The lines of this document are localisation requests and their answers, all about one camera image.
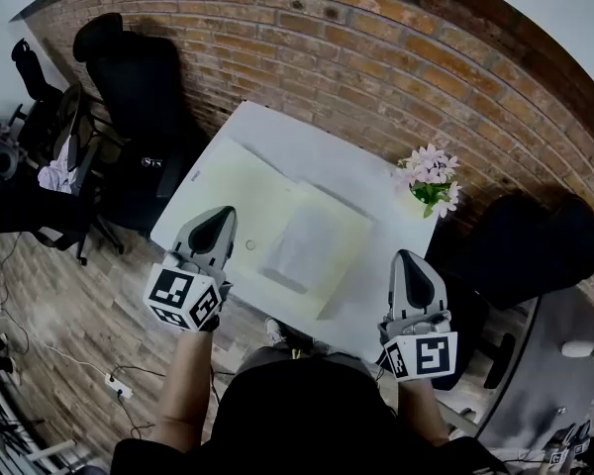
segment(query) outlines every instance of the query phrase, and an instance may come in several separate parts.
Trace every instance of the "wooden floor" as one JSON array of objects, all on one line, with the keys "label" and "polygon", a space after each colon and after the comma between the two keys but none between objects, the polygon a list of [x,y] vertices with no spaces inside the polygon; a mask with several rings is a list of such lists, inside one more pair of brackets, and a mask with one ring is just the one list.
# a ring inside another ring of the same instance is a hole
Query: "wooden floor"
[{"label": "wooden floor", "polygon": [[[130,434],[131,424],[115,394],[104,385],[104,377],[87,364],[77,364],[43,345],[55,347],[74,359],[92,364],[104,373],[116,365],[136,365],[165,372],[176,333],[154,320],[142,303],[151,265],[161,261],[162,250],[129,231],[118,229],[126,246],[122,256],[96,233],[88,239],[82,267],[73,249],[59,252],[22,234],[15,251],[0,272],[0,290],[5,309],[31,333],[23,332],[0,314],[0,333],[11,341],[11,354],[21,373],[22,385],[12,388],[18,406],[30,420],[43,419],[38,433],[53,444],[73,438],[78,453],[94,464],[107,467],[115,444]],[[14,246],[16,235],[0,235],[0,263]],[[519,332],[521,319],[491,319],[492,332]],[[215,335],[213,362],[216,370],[236,371],[248,353],[266,344],[264,314],[229,301]],[[477,355],[457,387],[439,397],[456,410],[465,407],[483,413],[489,393],[482,389],[488,362]],[[117,376],[134,390],[126,408],[136,426],[153,421],[162,379],[136,370]],[[220,395],[230,377],[217,375]],[[395,382],[384,375],[379,381],[384,399],[394,405]],[[216,403],[212,398],[205,437],[209,437]],[[144,436],[149,429],[143,429]]]}]

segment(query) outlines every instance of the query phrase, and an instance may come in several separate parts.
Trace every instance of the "flower pot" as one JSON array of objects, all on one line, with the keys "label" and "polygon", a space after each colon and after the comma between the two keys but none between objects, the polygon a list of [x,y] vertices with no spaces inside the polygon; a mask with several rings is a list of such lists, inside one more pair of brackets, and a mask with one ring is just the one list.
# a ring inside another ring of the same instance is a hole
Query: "flower pot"
[{"label": "flower pot", "polygon": [[425,217],[427,204],[418,199],[408,186],[400,189],[400,199],[408,213],[419,218]]}]

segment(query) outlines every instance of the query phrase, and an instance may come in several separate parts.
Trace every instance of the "power strip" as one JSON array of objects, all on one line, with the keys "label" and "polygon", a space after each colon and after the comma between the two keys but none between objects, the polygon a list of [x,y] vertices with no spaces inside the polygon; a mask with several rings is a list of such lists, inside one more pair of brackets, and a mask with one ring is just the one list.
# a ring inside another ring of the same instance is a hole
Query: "power strip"
[{"label": "power strip", "polygon": [[113,378],[110,373],[106,373],[106,385],[113,389],[117,396],[126,400],[132,398],[132,389],[122,383],[118,378]]}]

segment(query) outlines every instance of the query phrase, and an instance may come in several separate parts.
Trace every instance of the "table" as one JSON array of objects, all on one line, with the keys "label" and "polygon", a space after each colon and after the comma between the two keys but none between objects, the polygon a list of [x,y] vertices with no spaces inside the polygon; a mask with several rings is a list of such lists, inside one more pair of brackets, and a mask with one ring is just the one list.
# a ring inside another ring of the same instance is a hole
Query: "table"
[{"label": "table", "polygon": [[594,307],[579,289],[535,301],[492,403],[479,426],[466,432],[488,447],[542,449],[558,429],[585,422],[594,399],[594,363],[561,354],[574,339],[594,340]]},{"label": "table", "polygon": [[191,180],[224,139],[243,145],[289,179],[305,180],[372,220],[363,255],[348,270],[318,319],[304,319],[270,301],[228,262],[225,271],[234,283],[231,293],[302,333],[376,361],[382,351],[376,325],[389,310],[391,261],[401,248],[425,255],[437,214],[423,219],[406,210],[396,191],[394,165],[311,125],[243,102],[196,161],[151,232],[151,239],[163,248],[171,248],[186,222],[176,220],[176,206],[193,202]]}]

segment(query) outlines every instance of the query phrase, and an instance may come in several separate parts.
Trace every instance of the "brick wall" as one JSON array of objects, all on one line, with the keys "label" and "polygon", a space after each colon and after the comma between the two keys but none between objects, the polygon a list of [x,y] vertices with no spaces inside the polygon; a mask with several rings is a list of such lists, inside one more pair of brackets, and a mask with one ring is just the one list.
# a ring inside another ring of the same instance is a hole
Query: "brick wall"
[{"label": "brick wall", "polygon": [[[392,162],[434,143],[462,163],[465,227],[509,192],[594,208],[594,83],[501,0],[39,0],[24,14],[96,92],[71,47],[107,12],[176,44],[211,135],[248,99]],[[594,277],[581,287],[594,302]]]}]

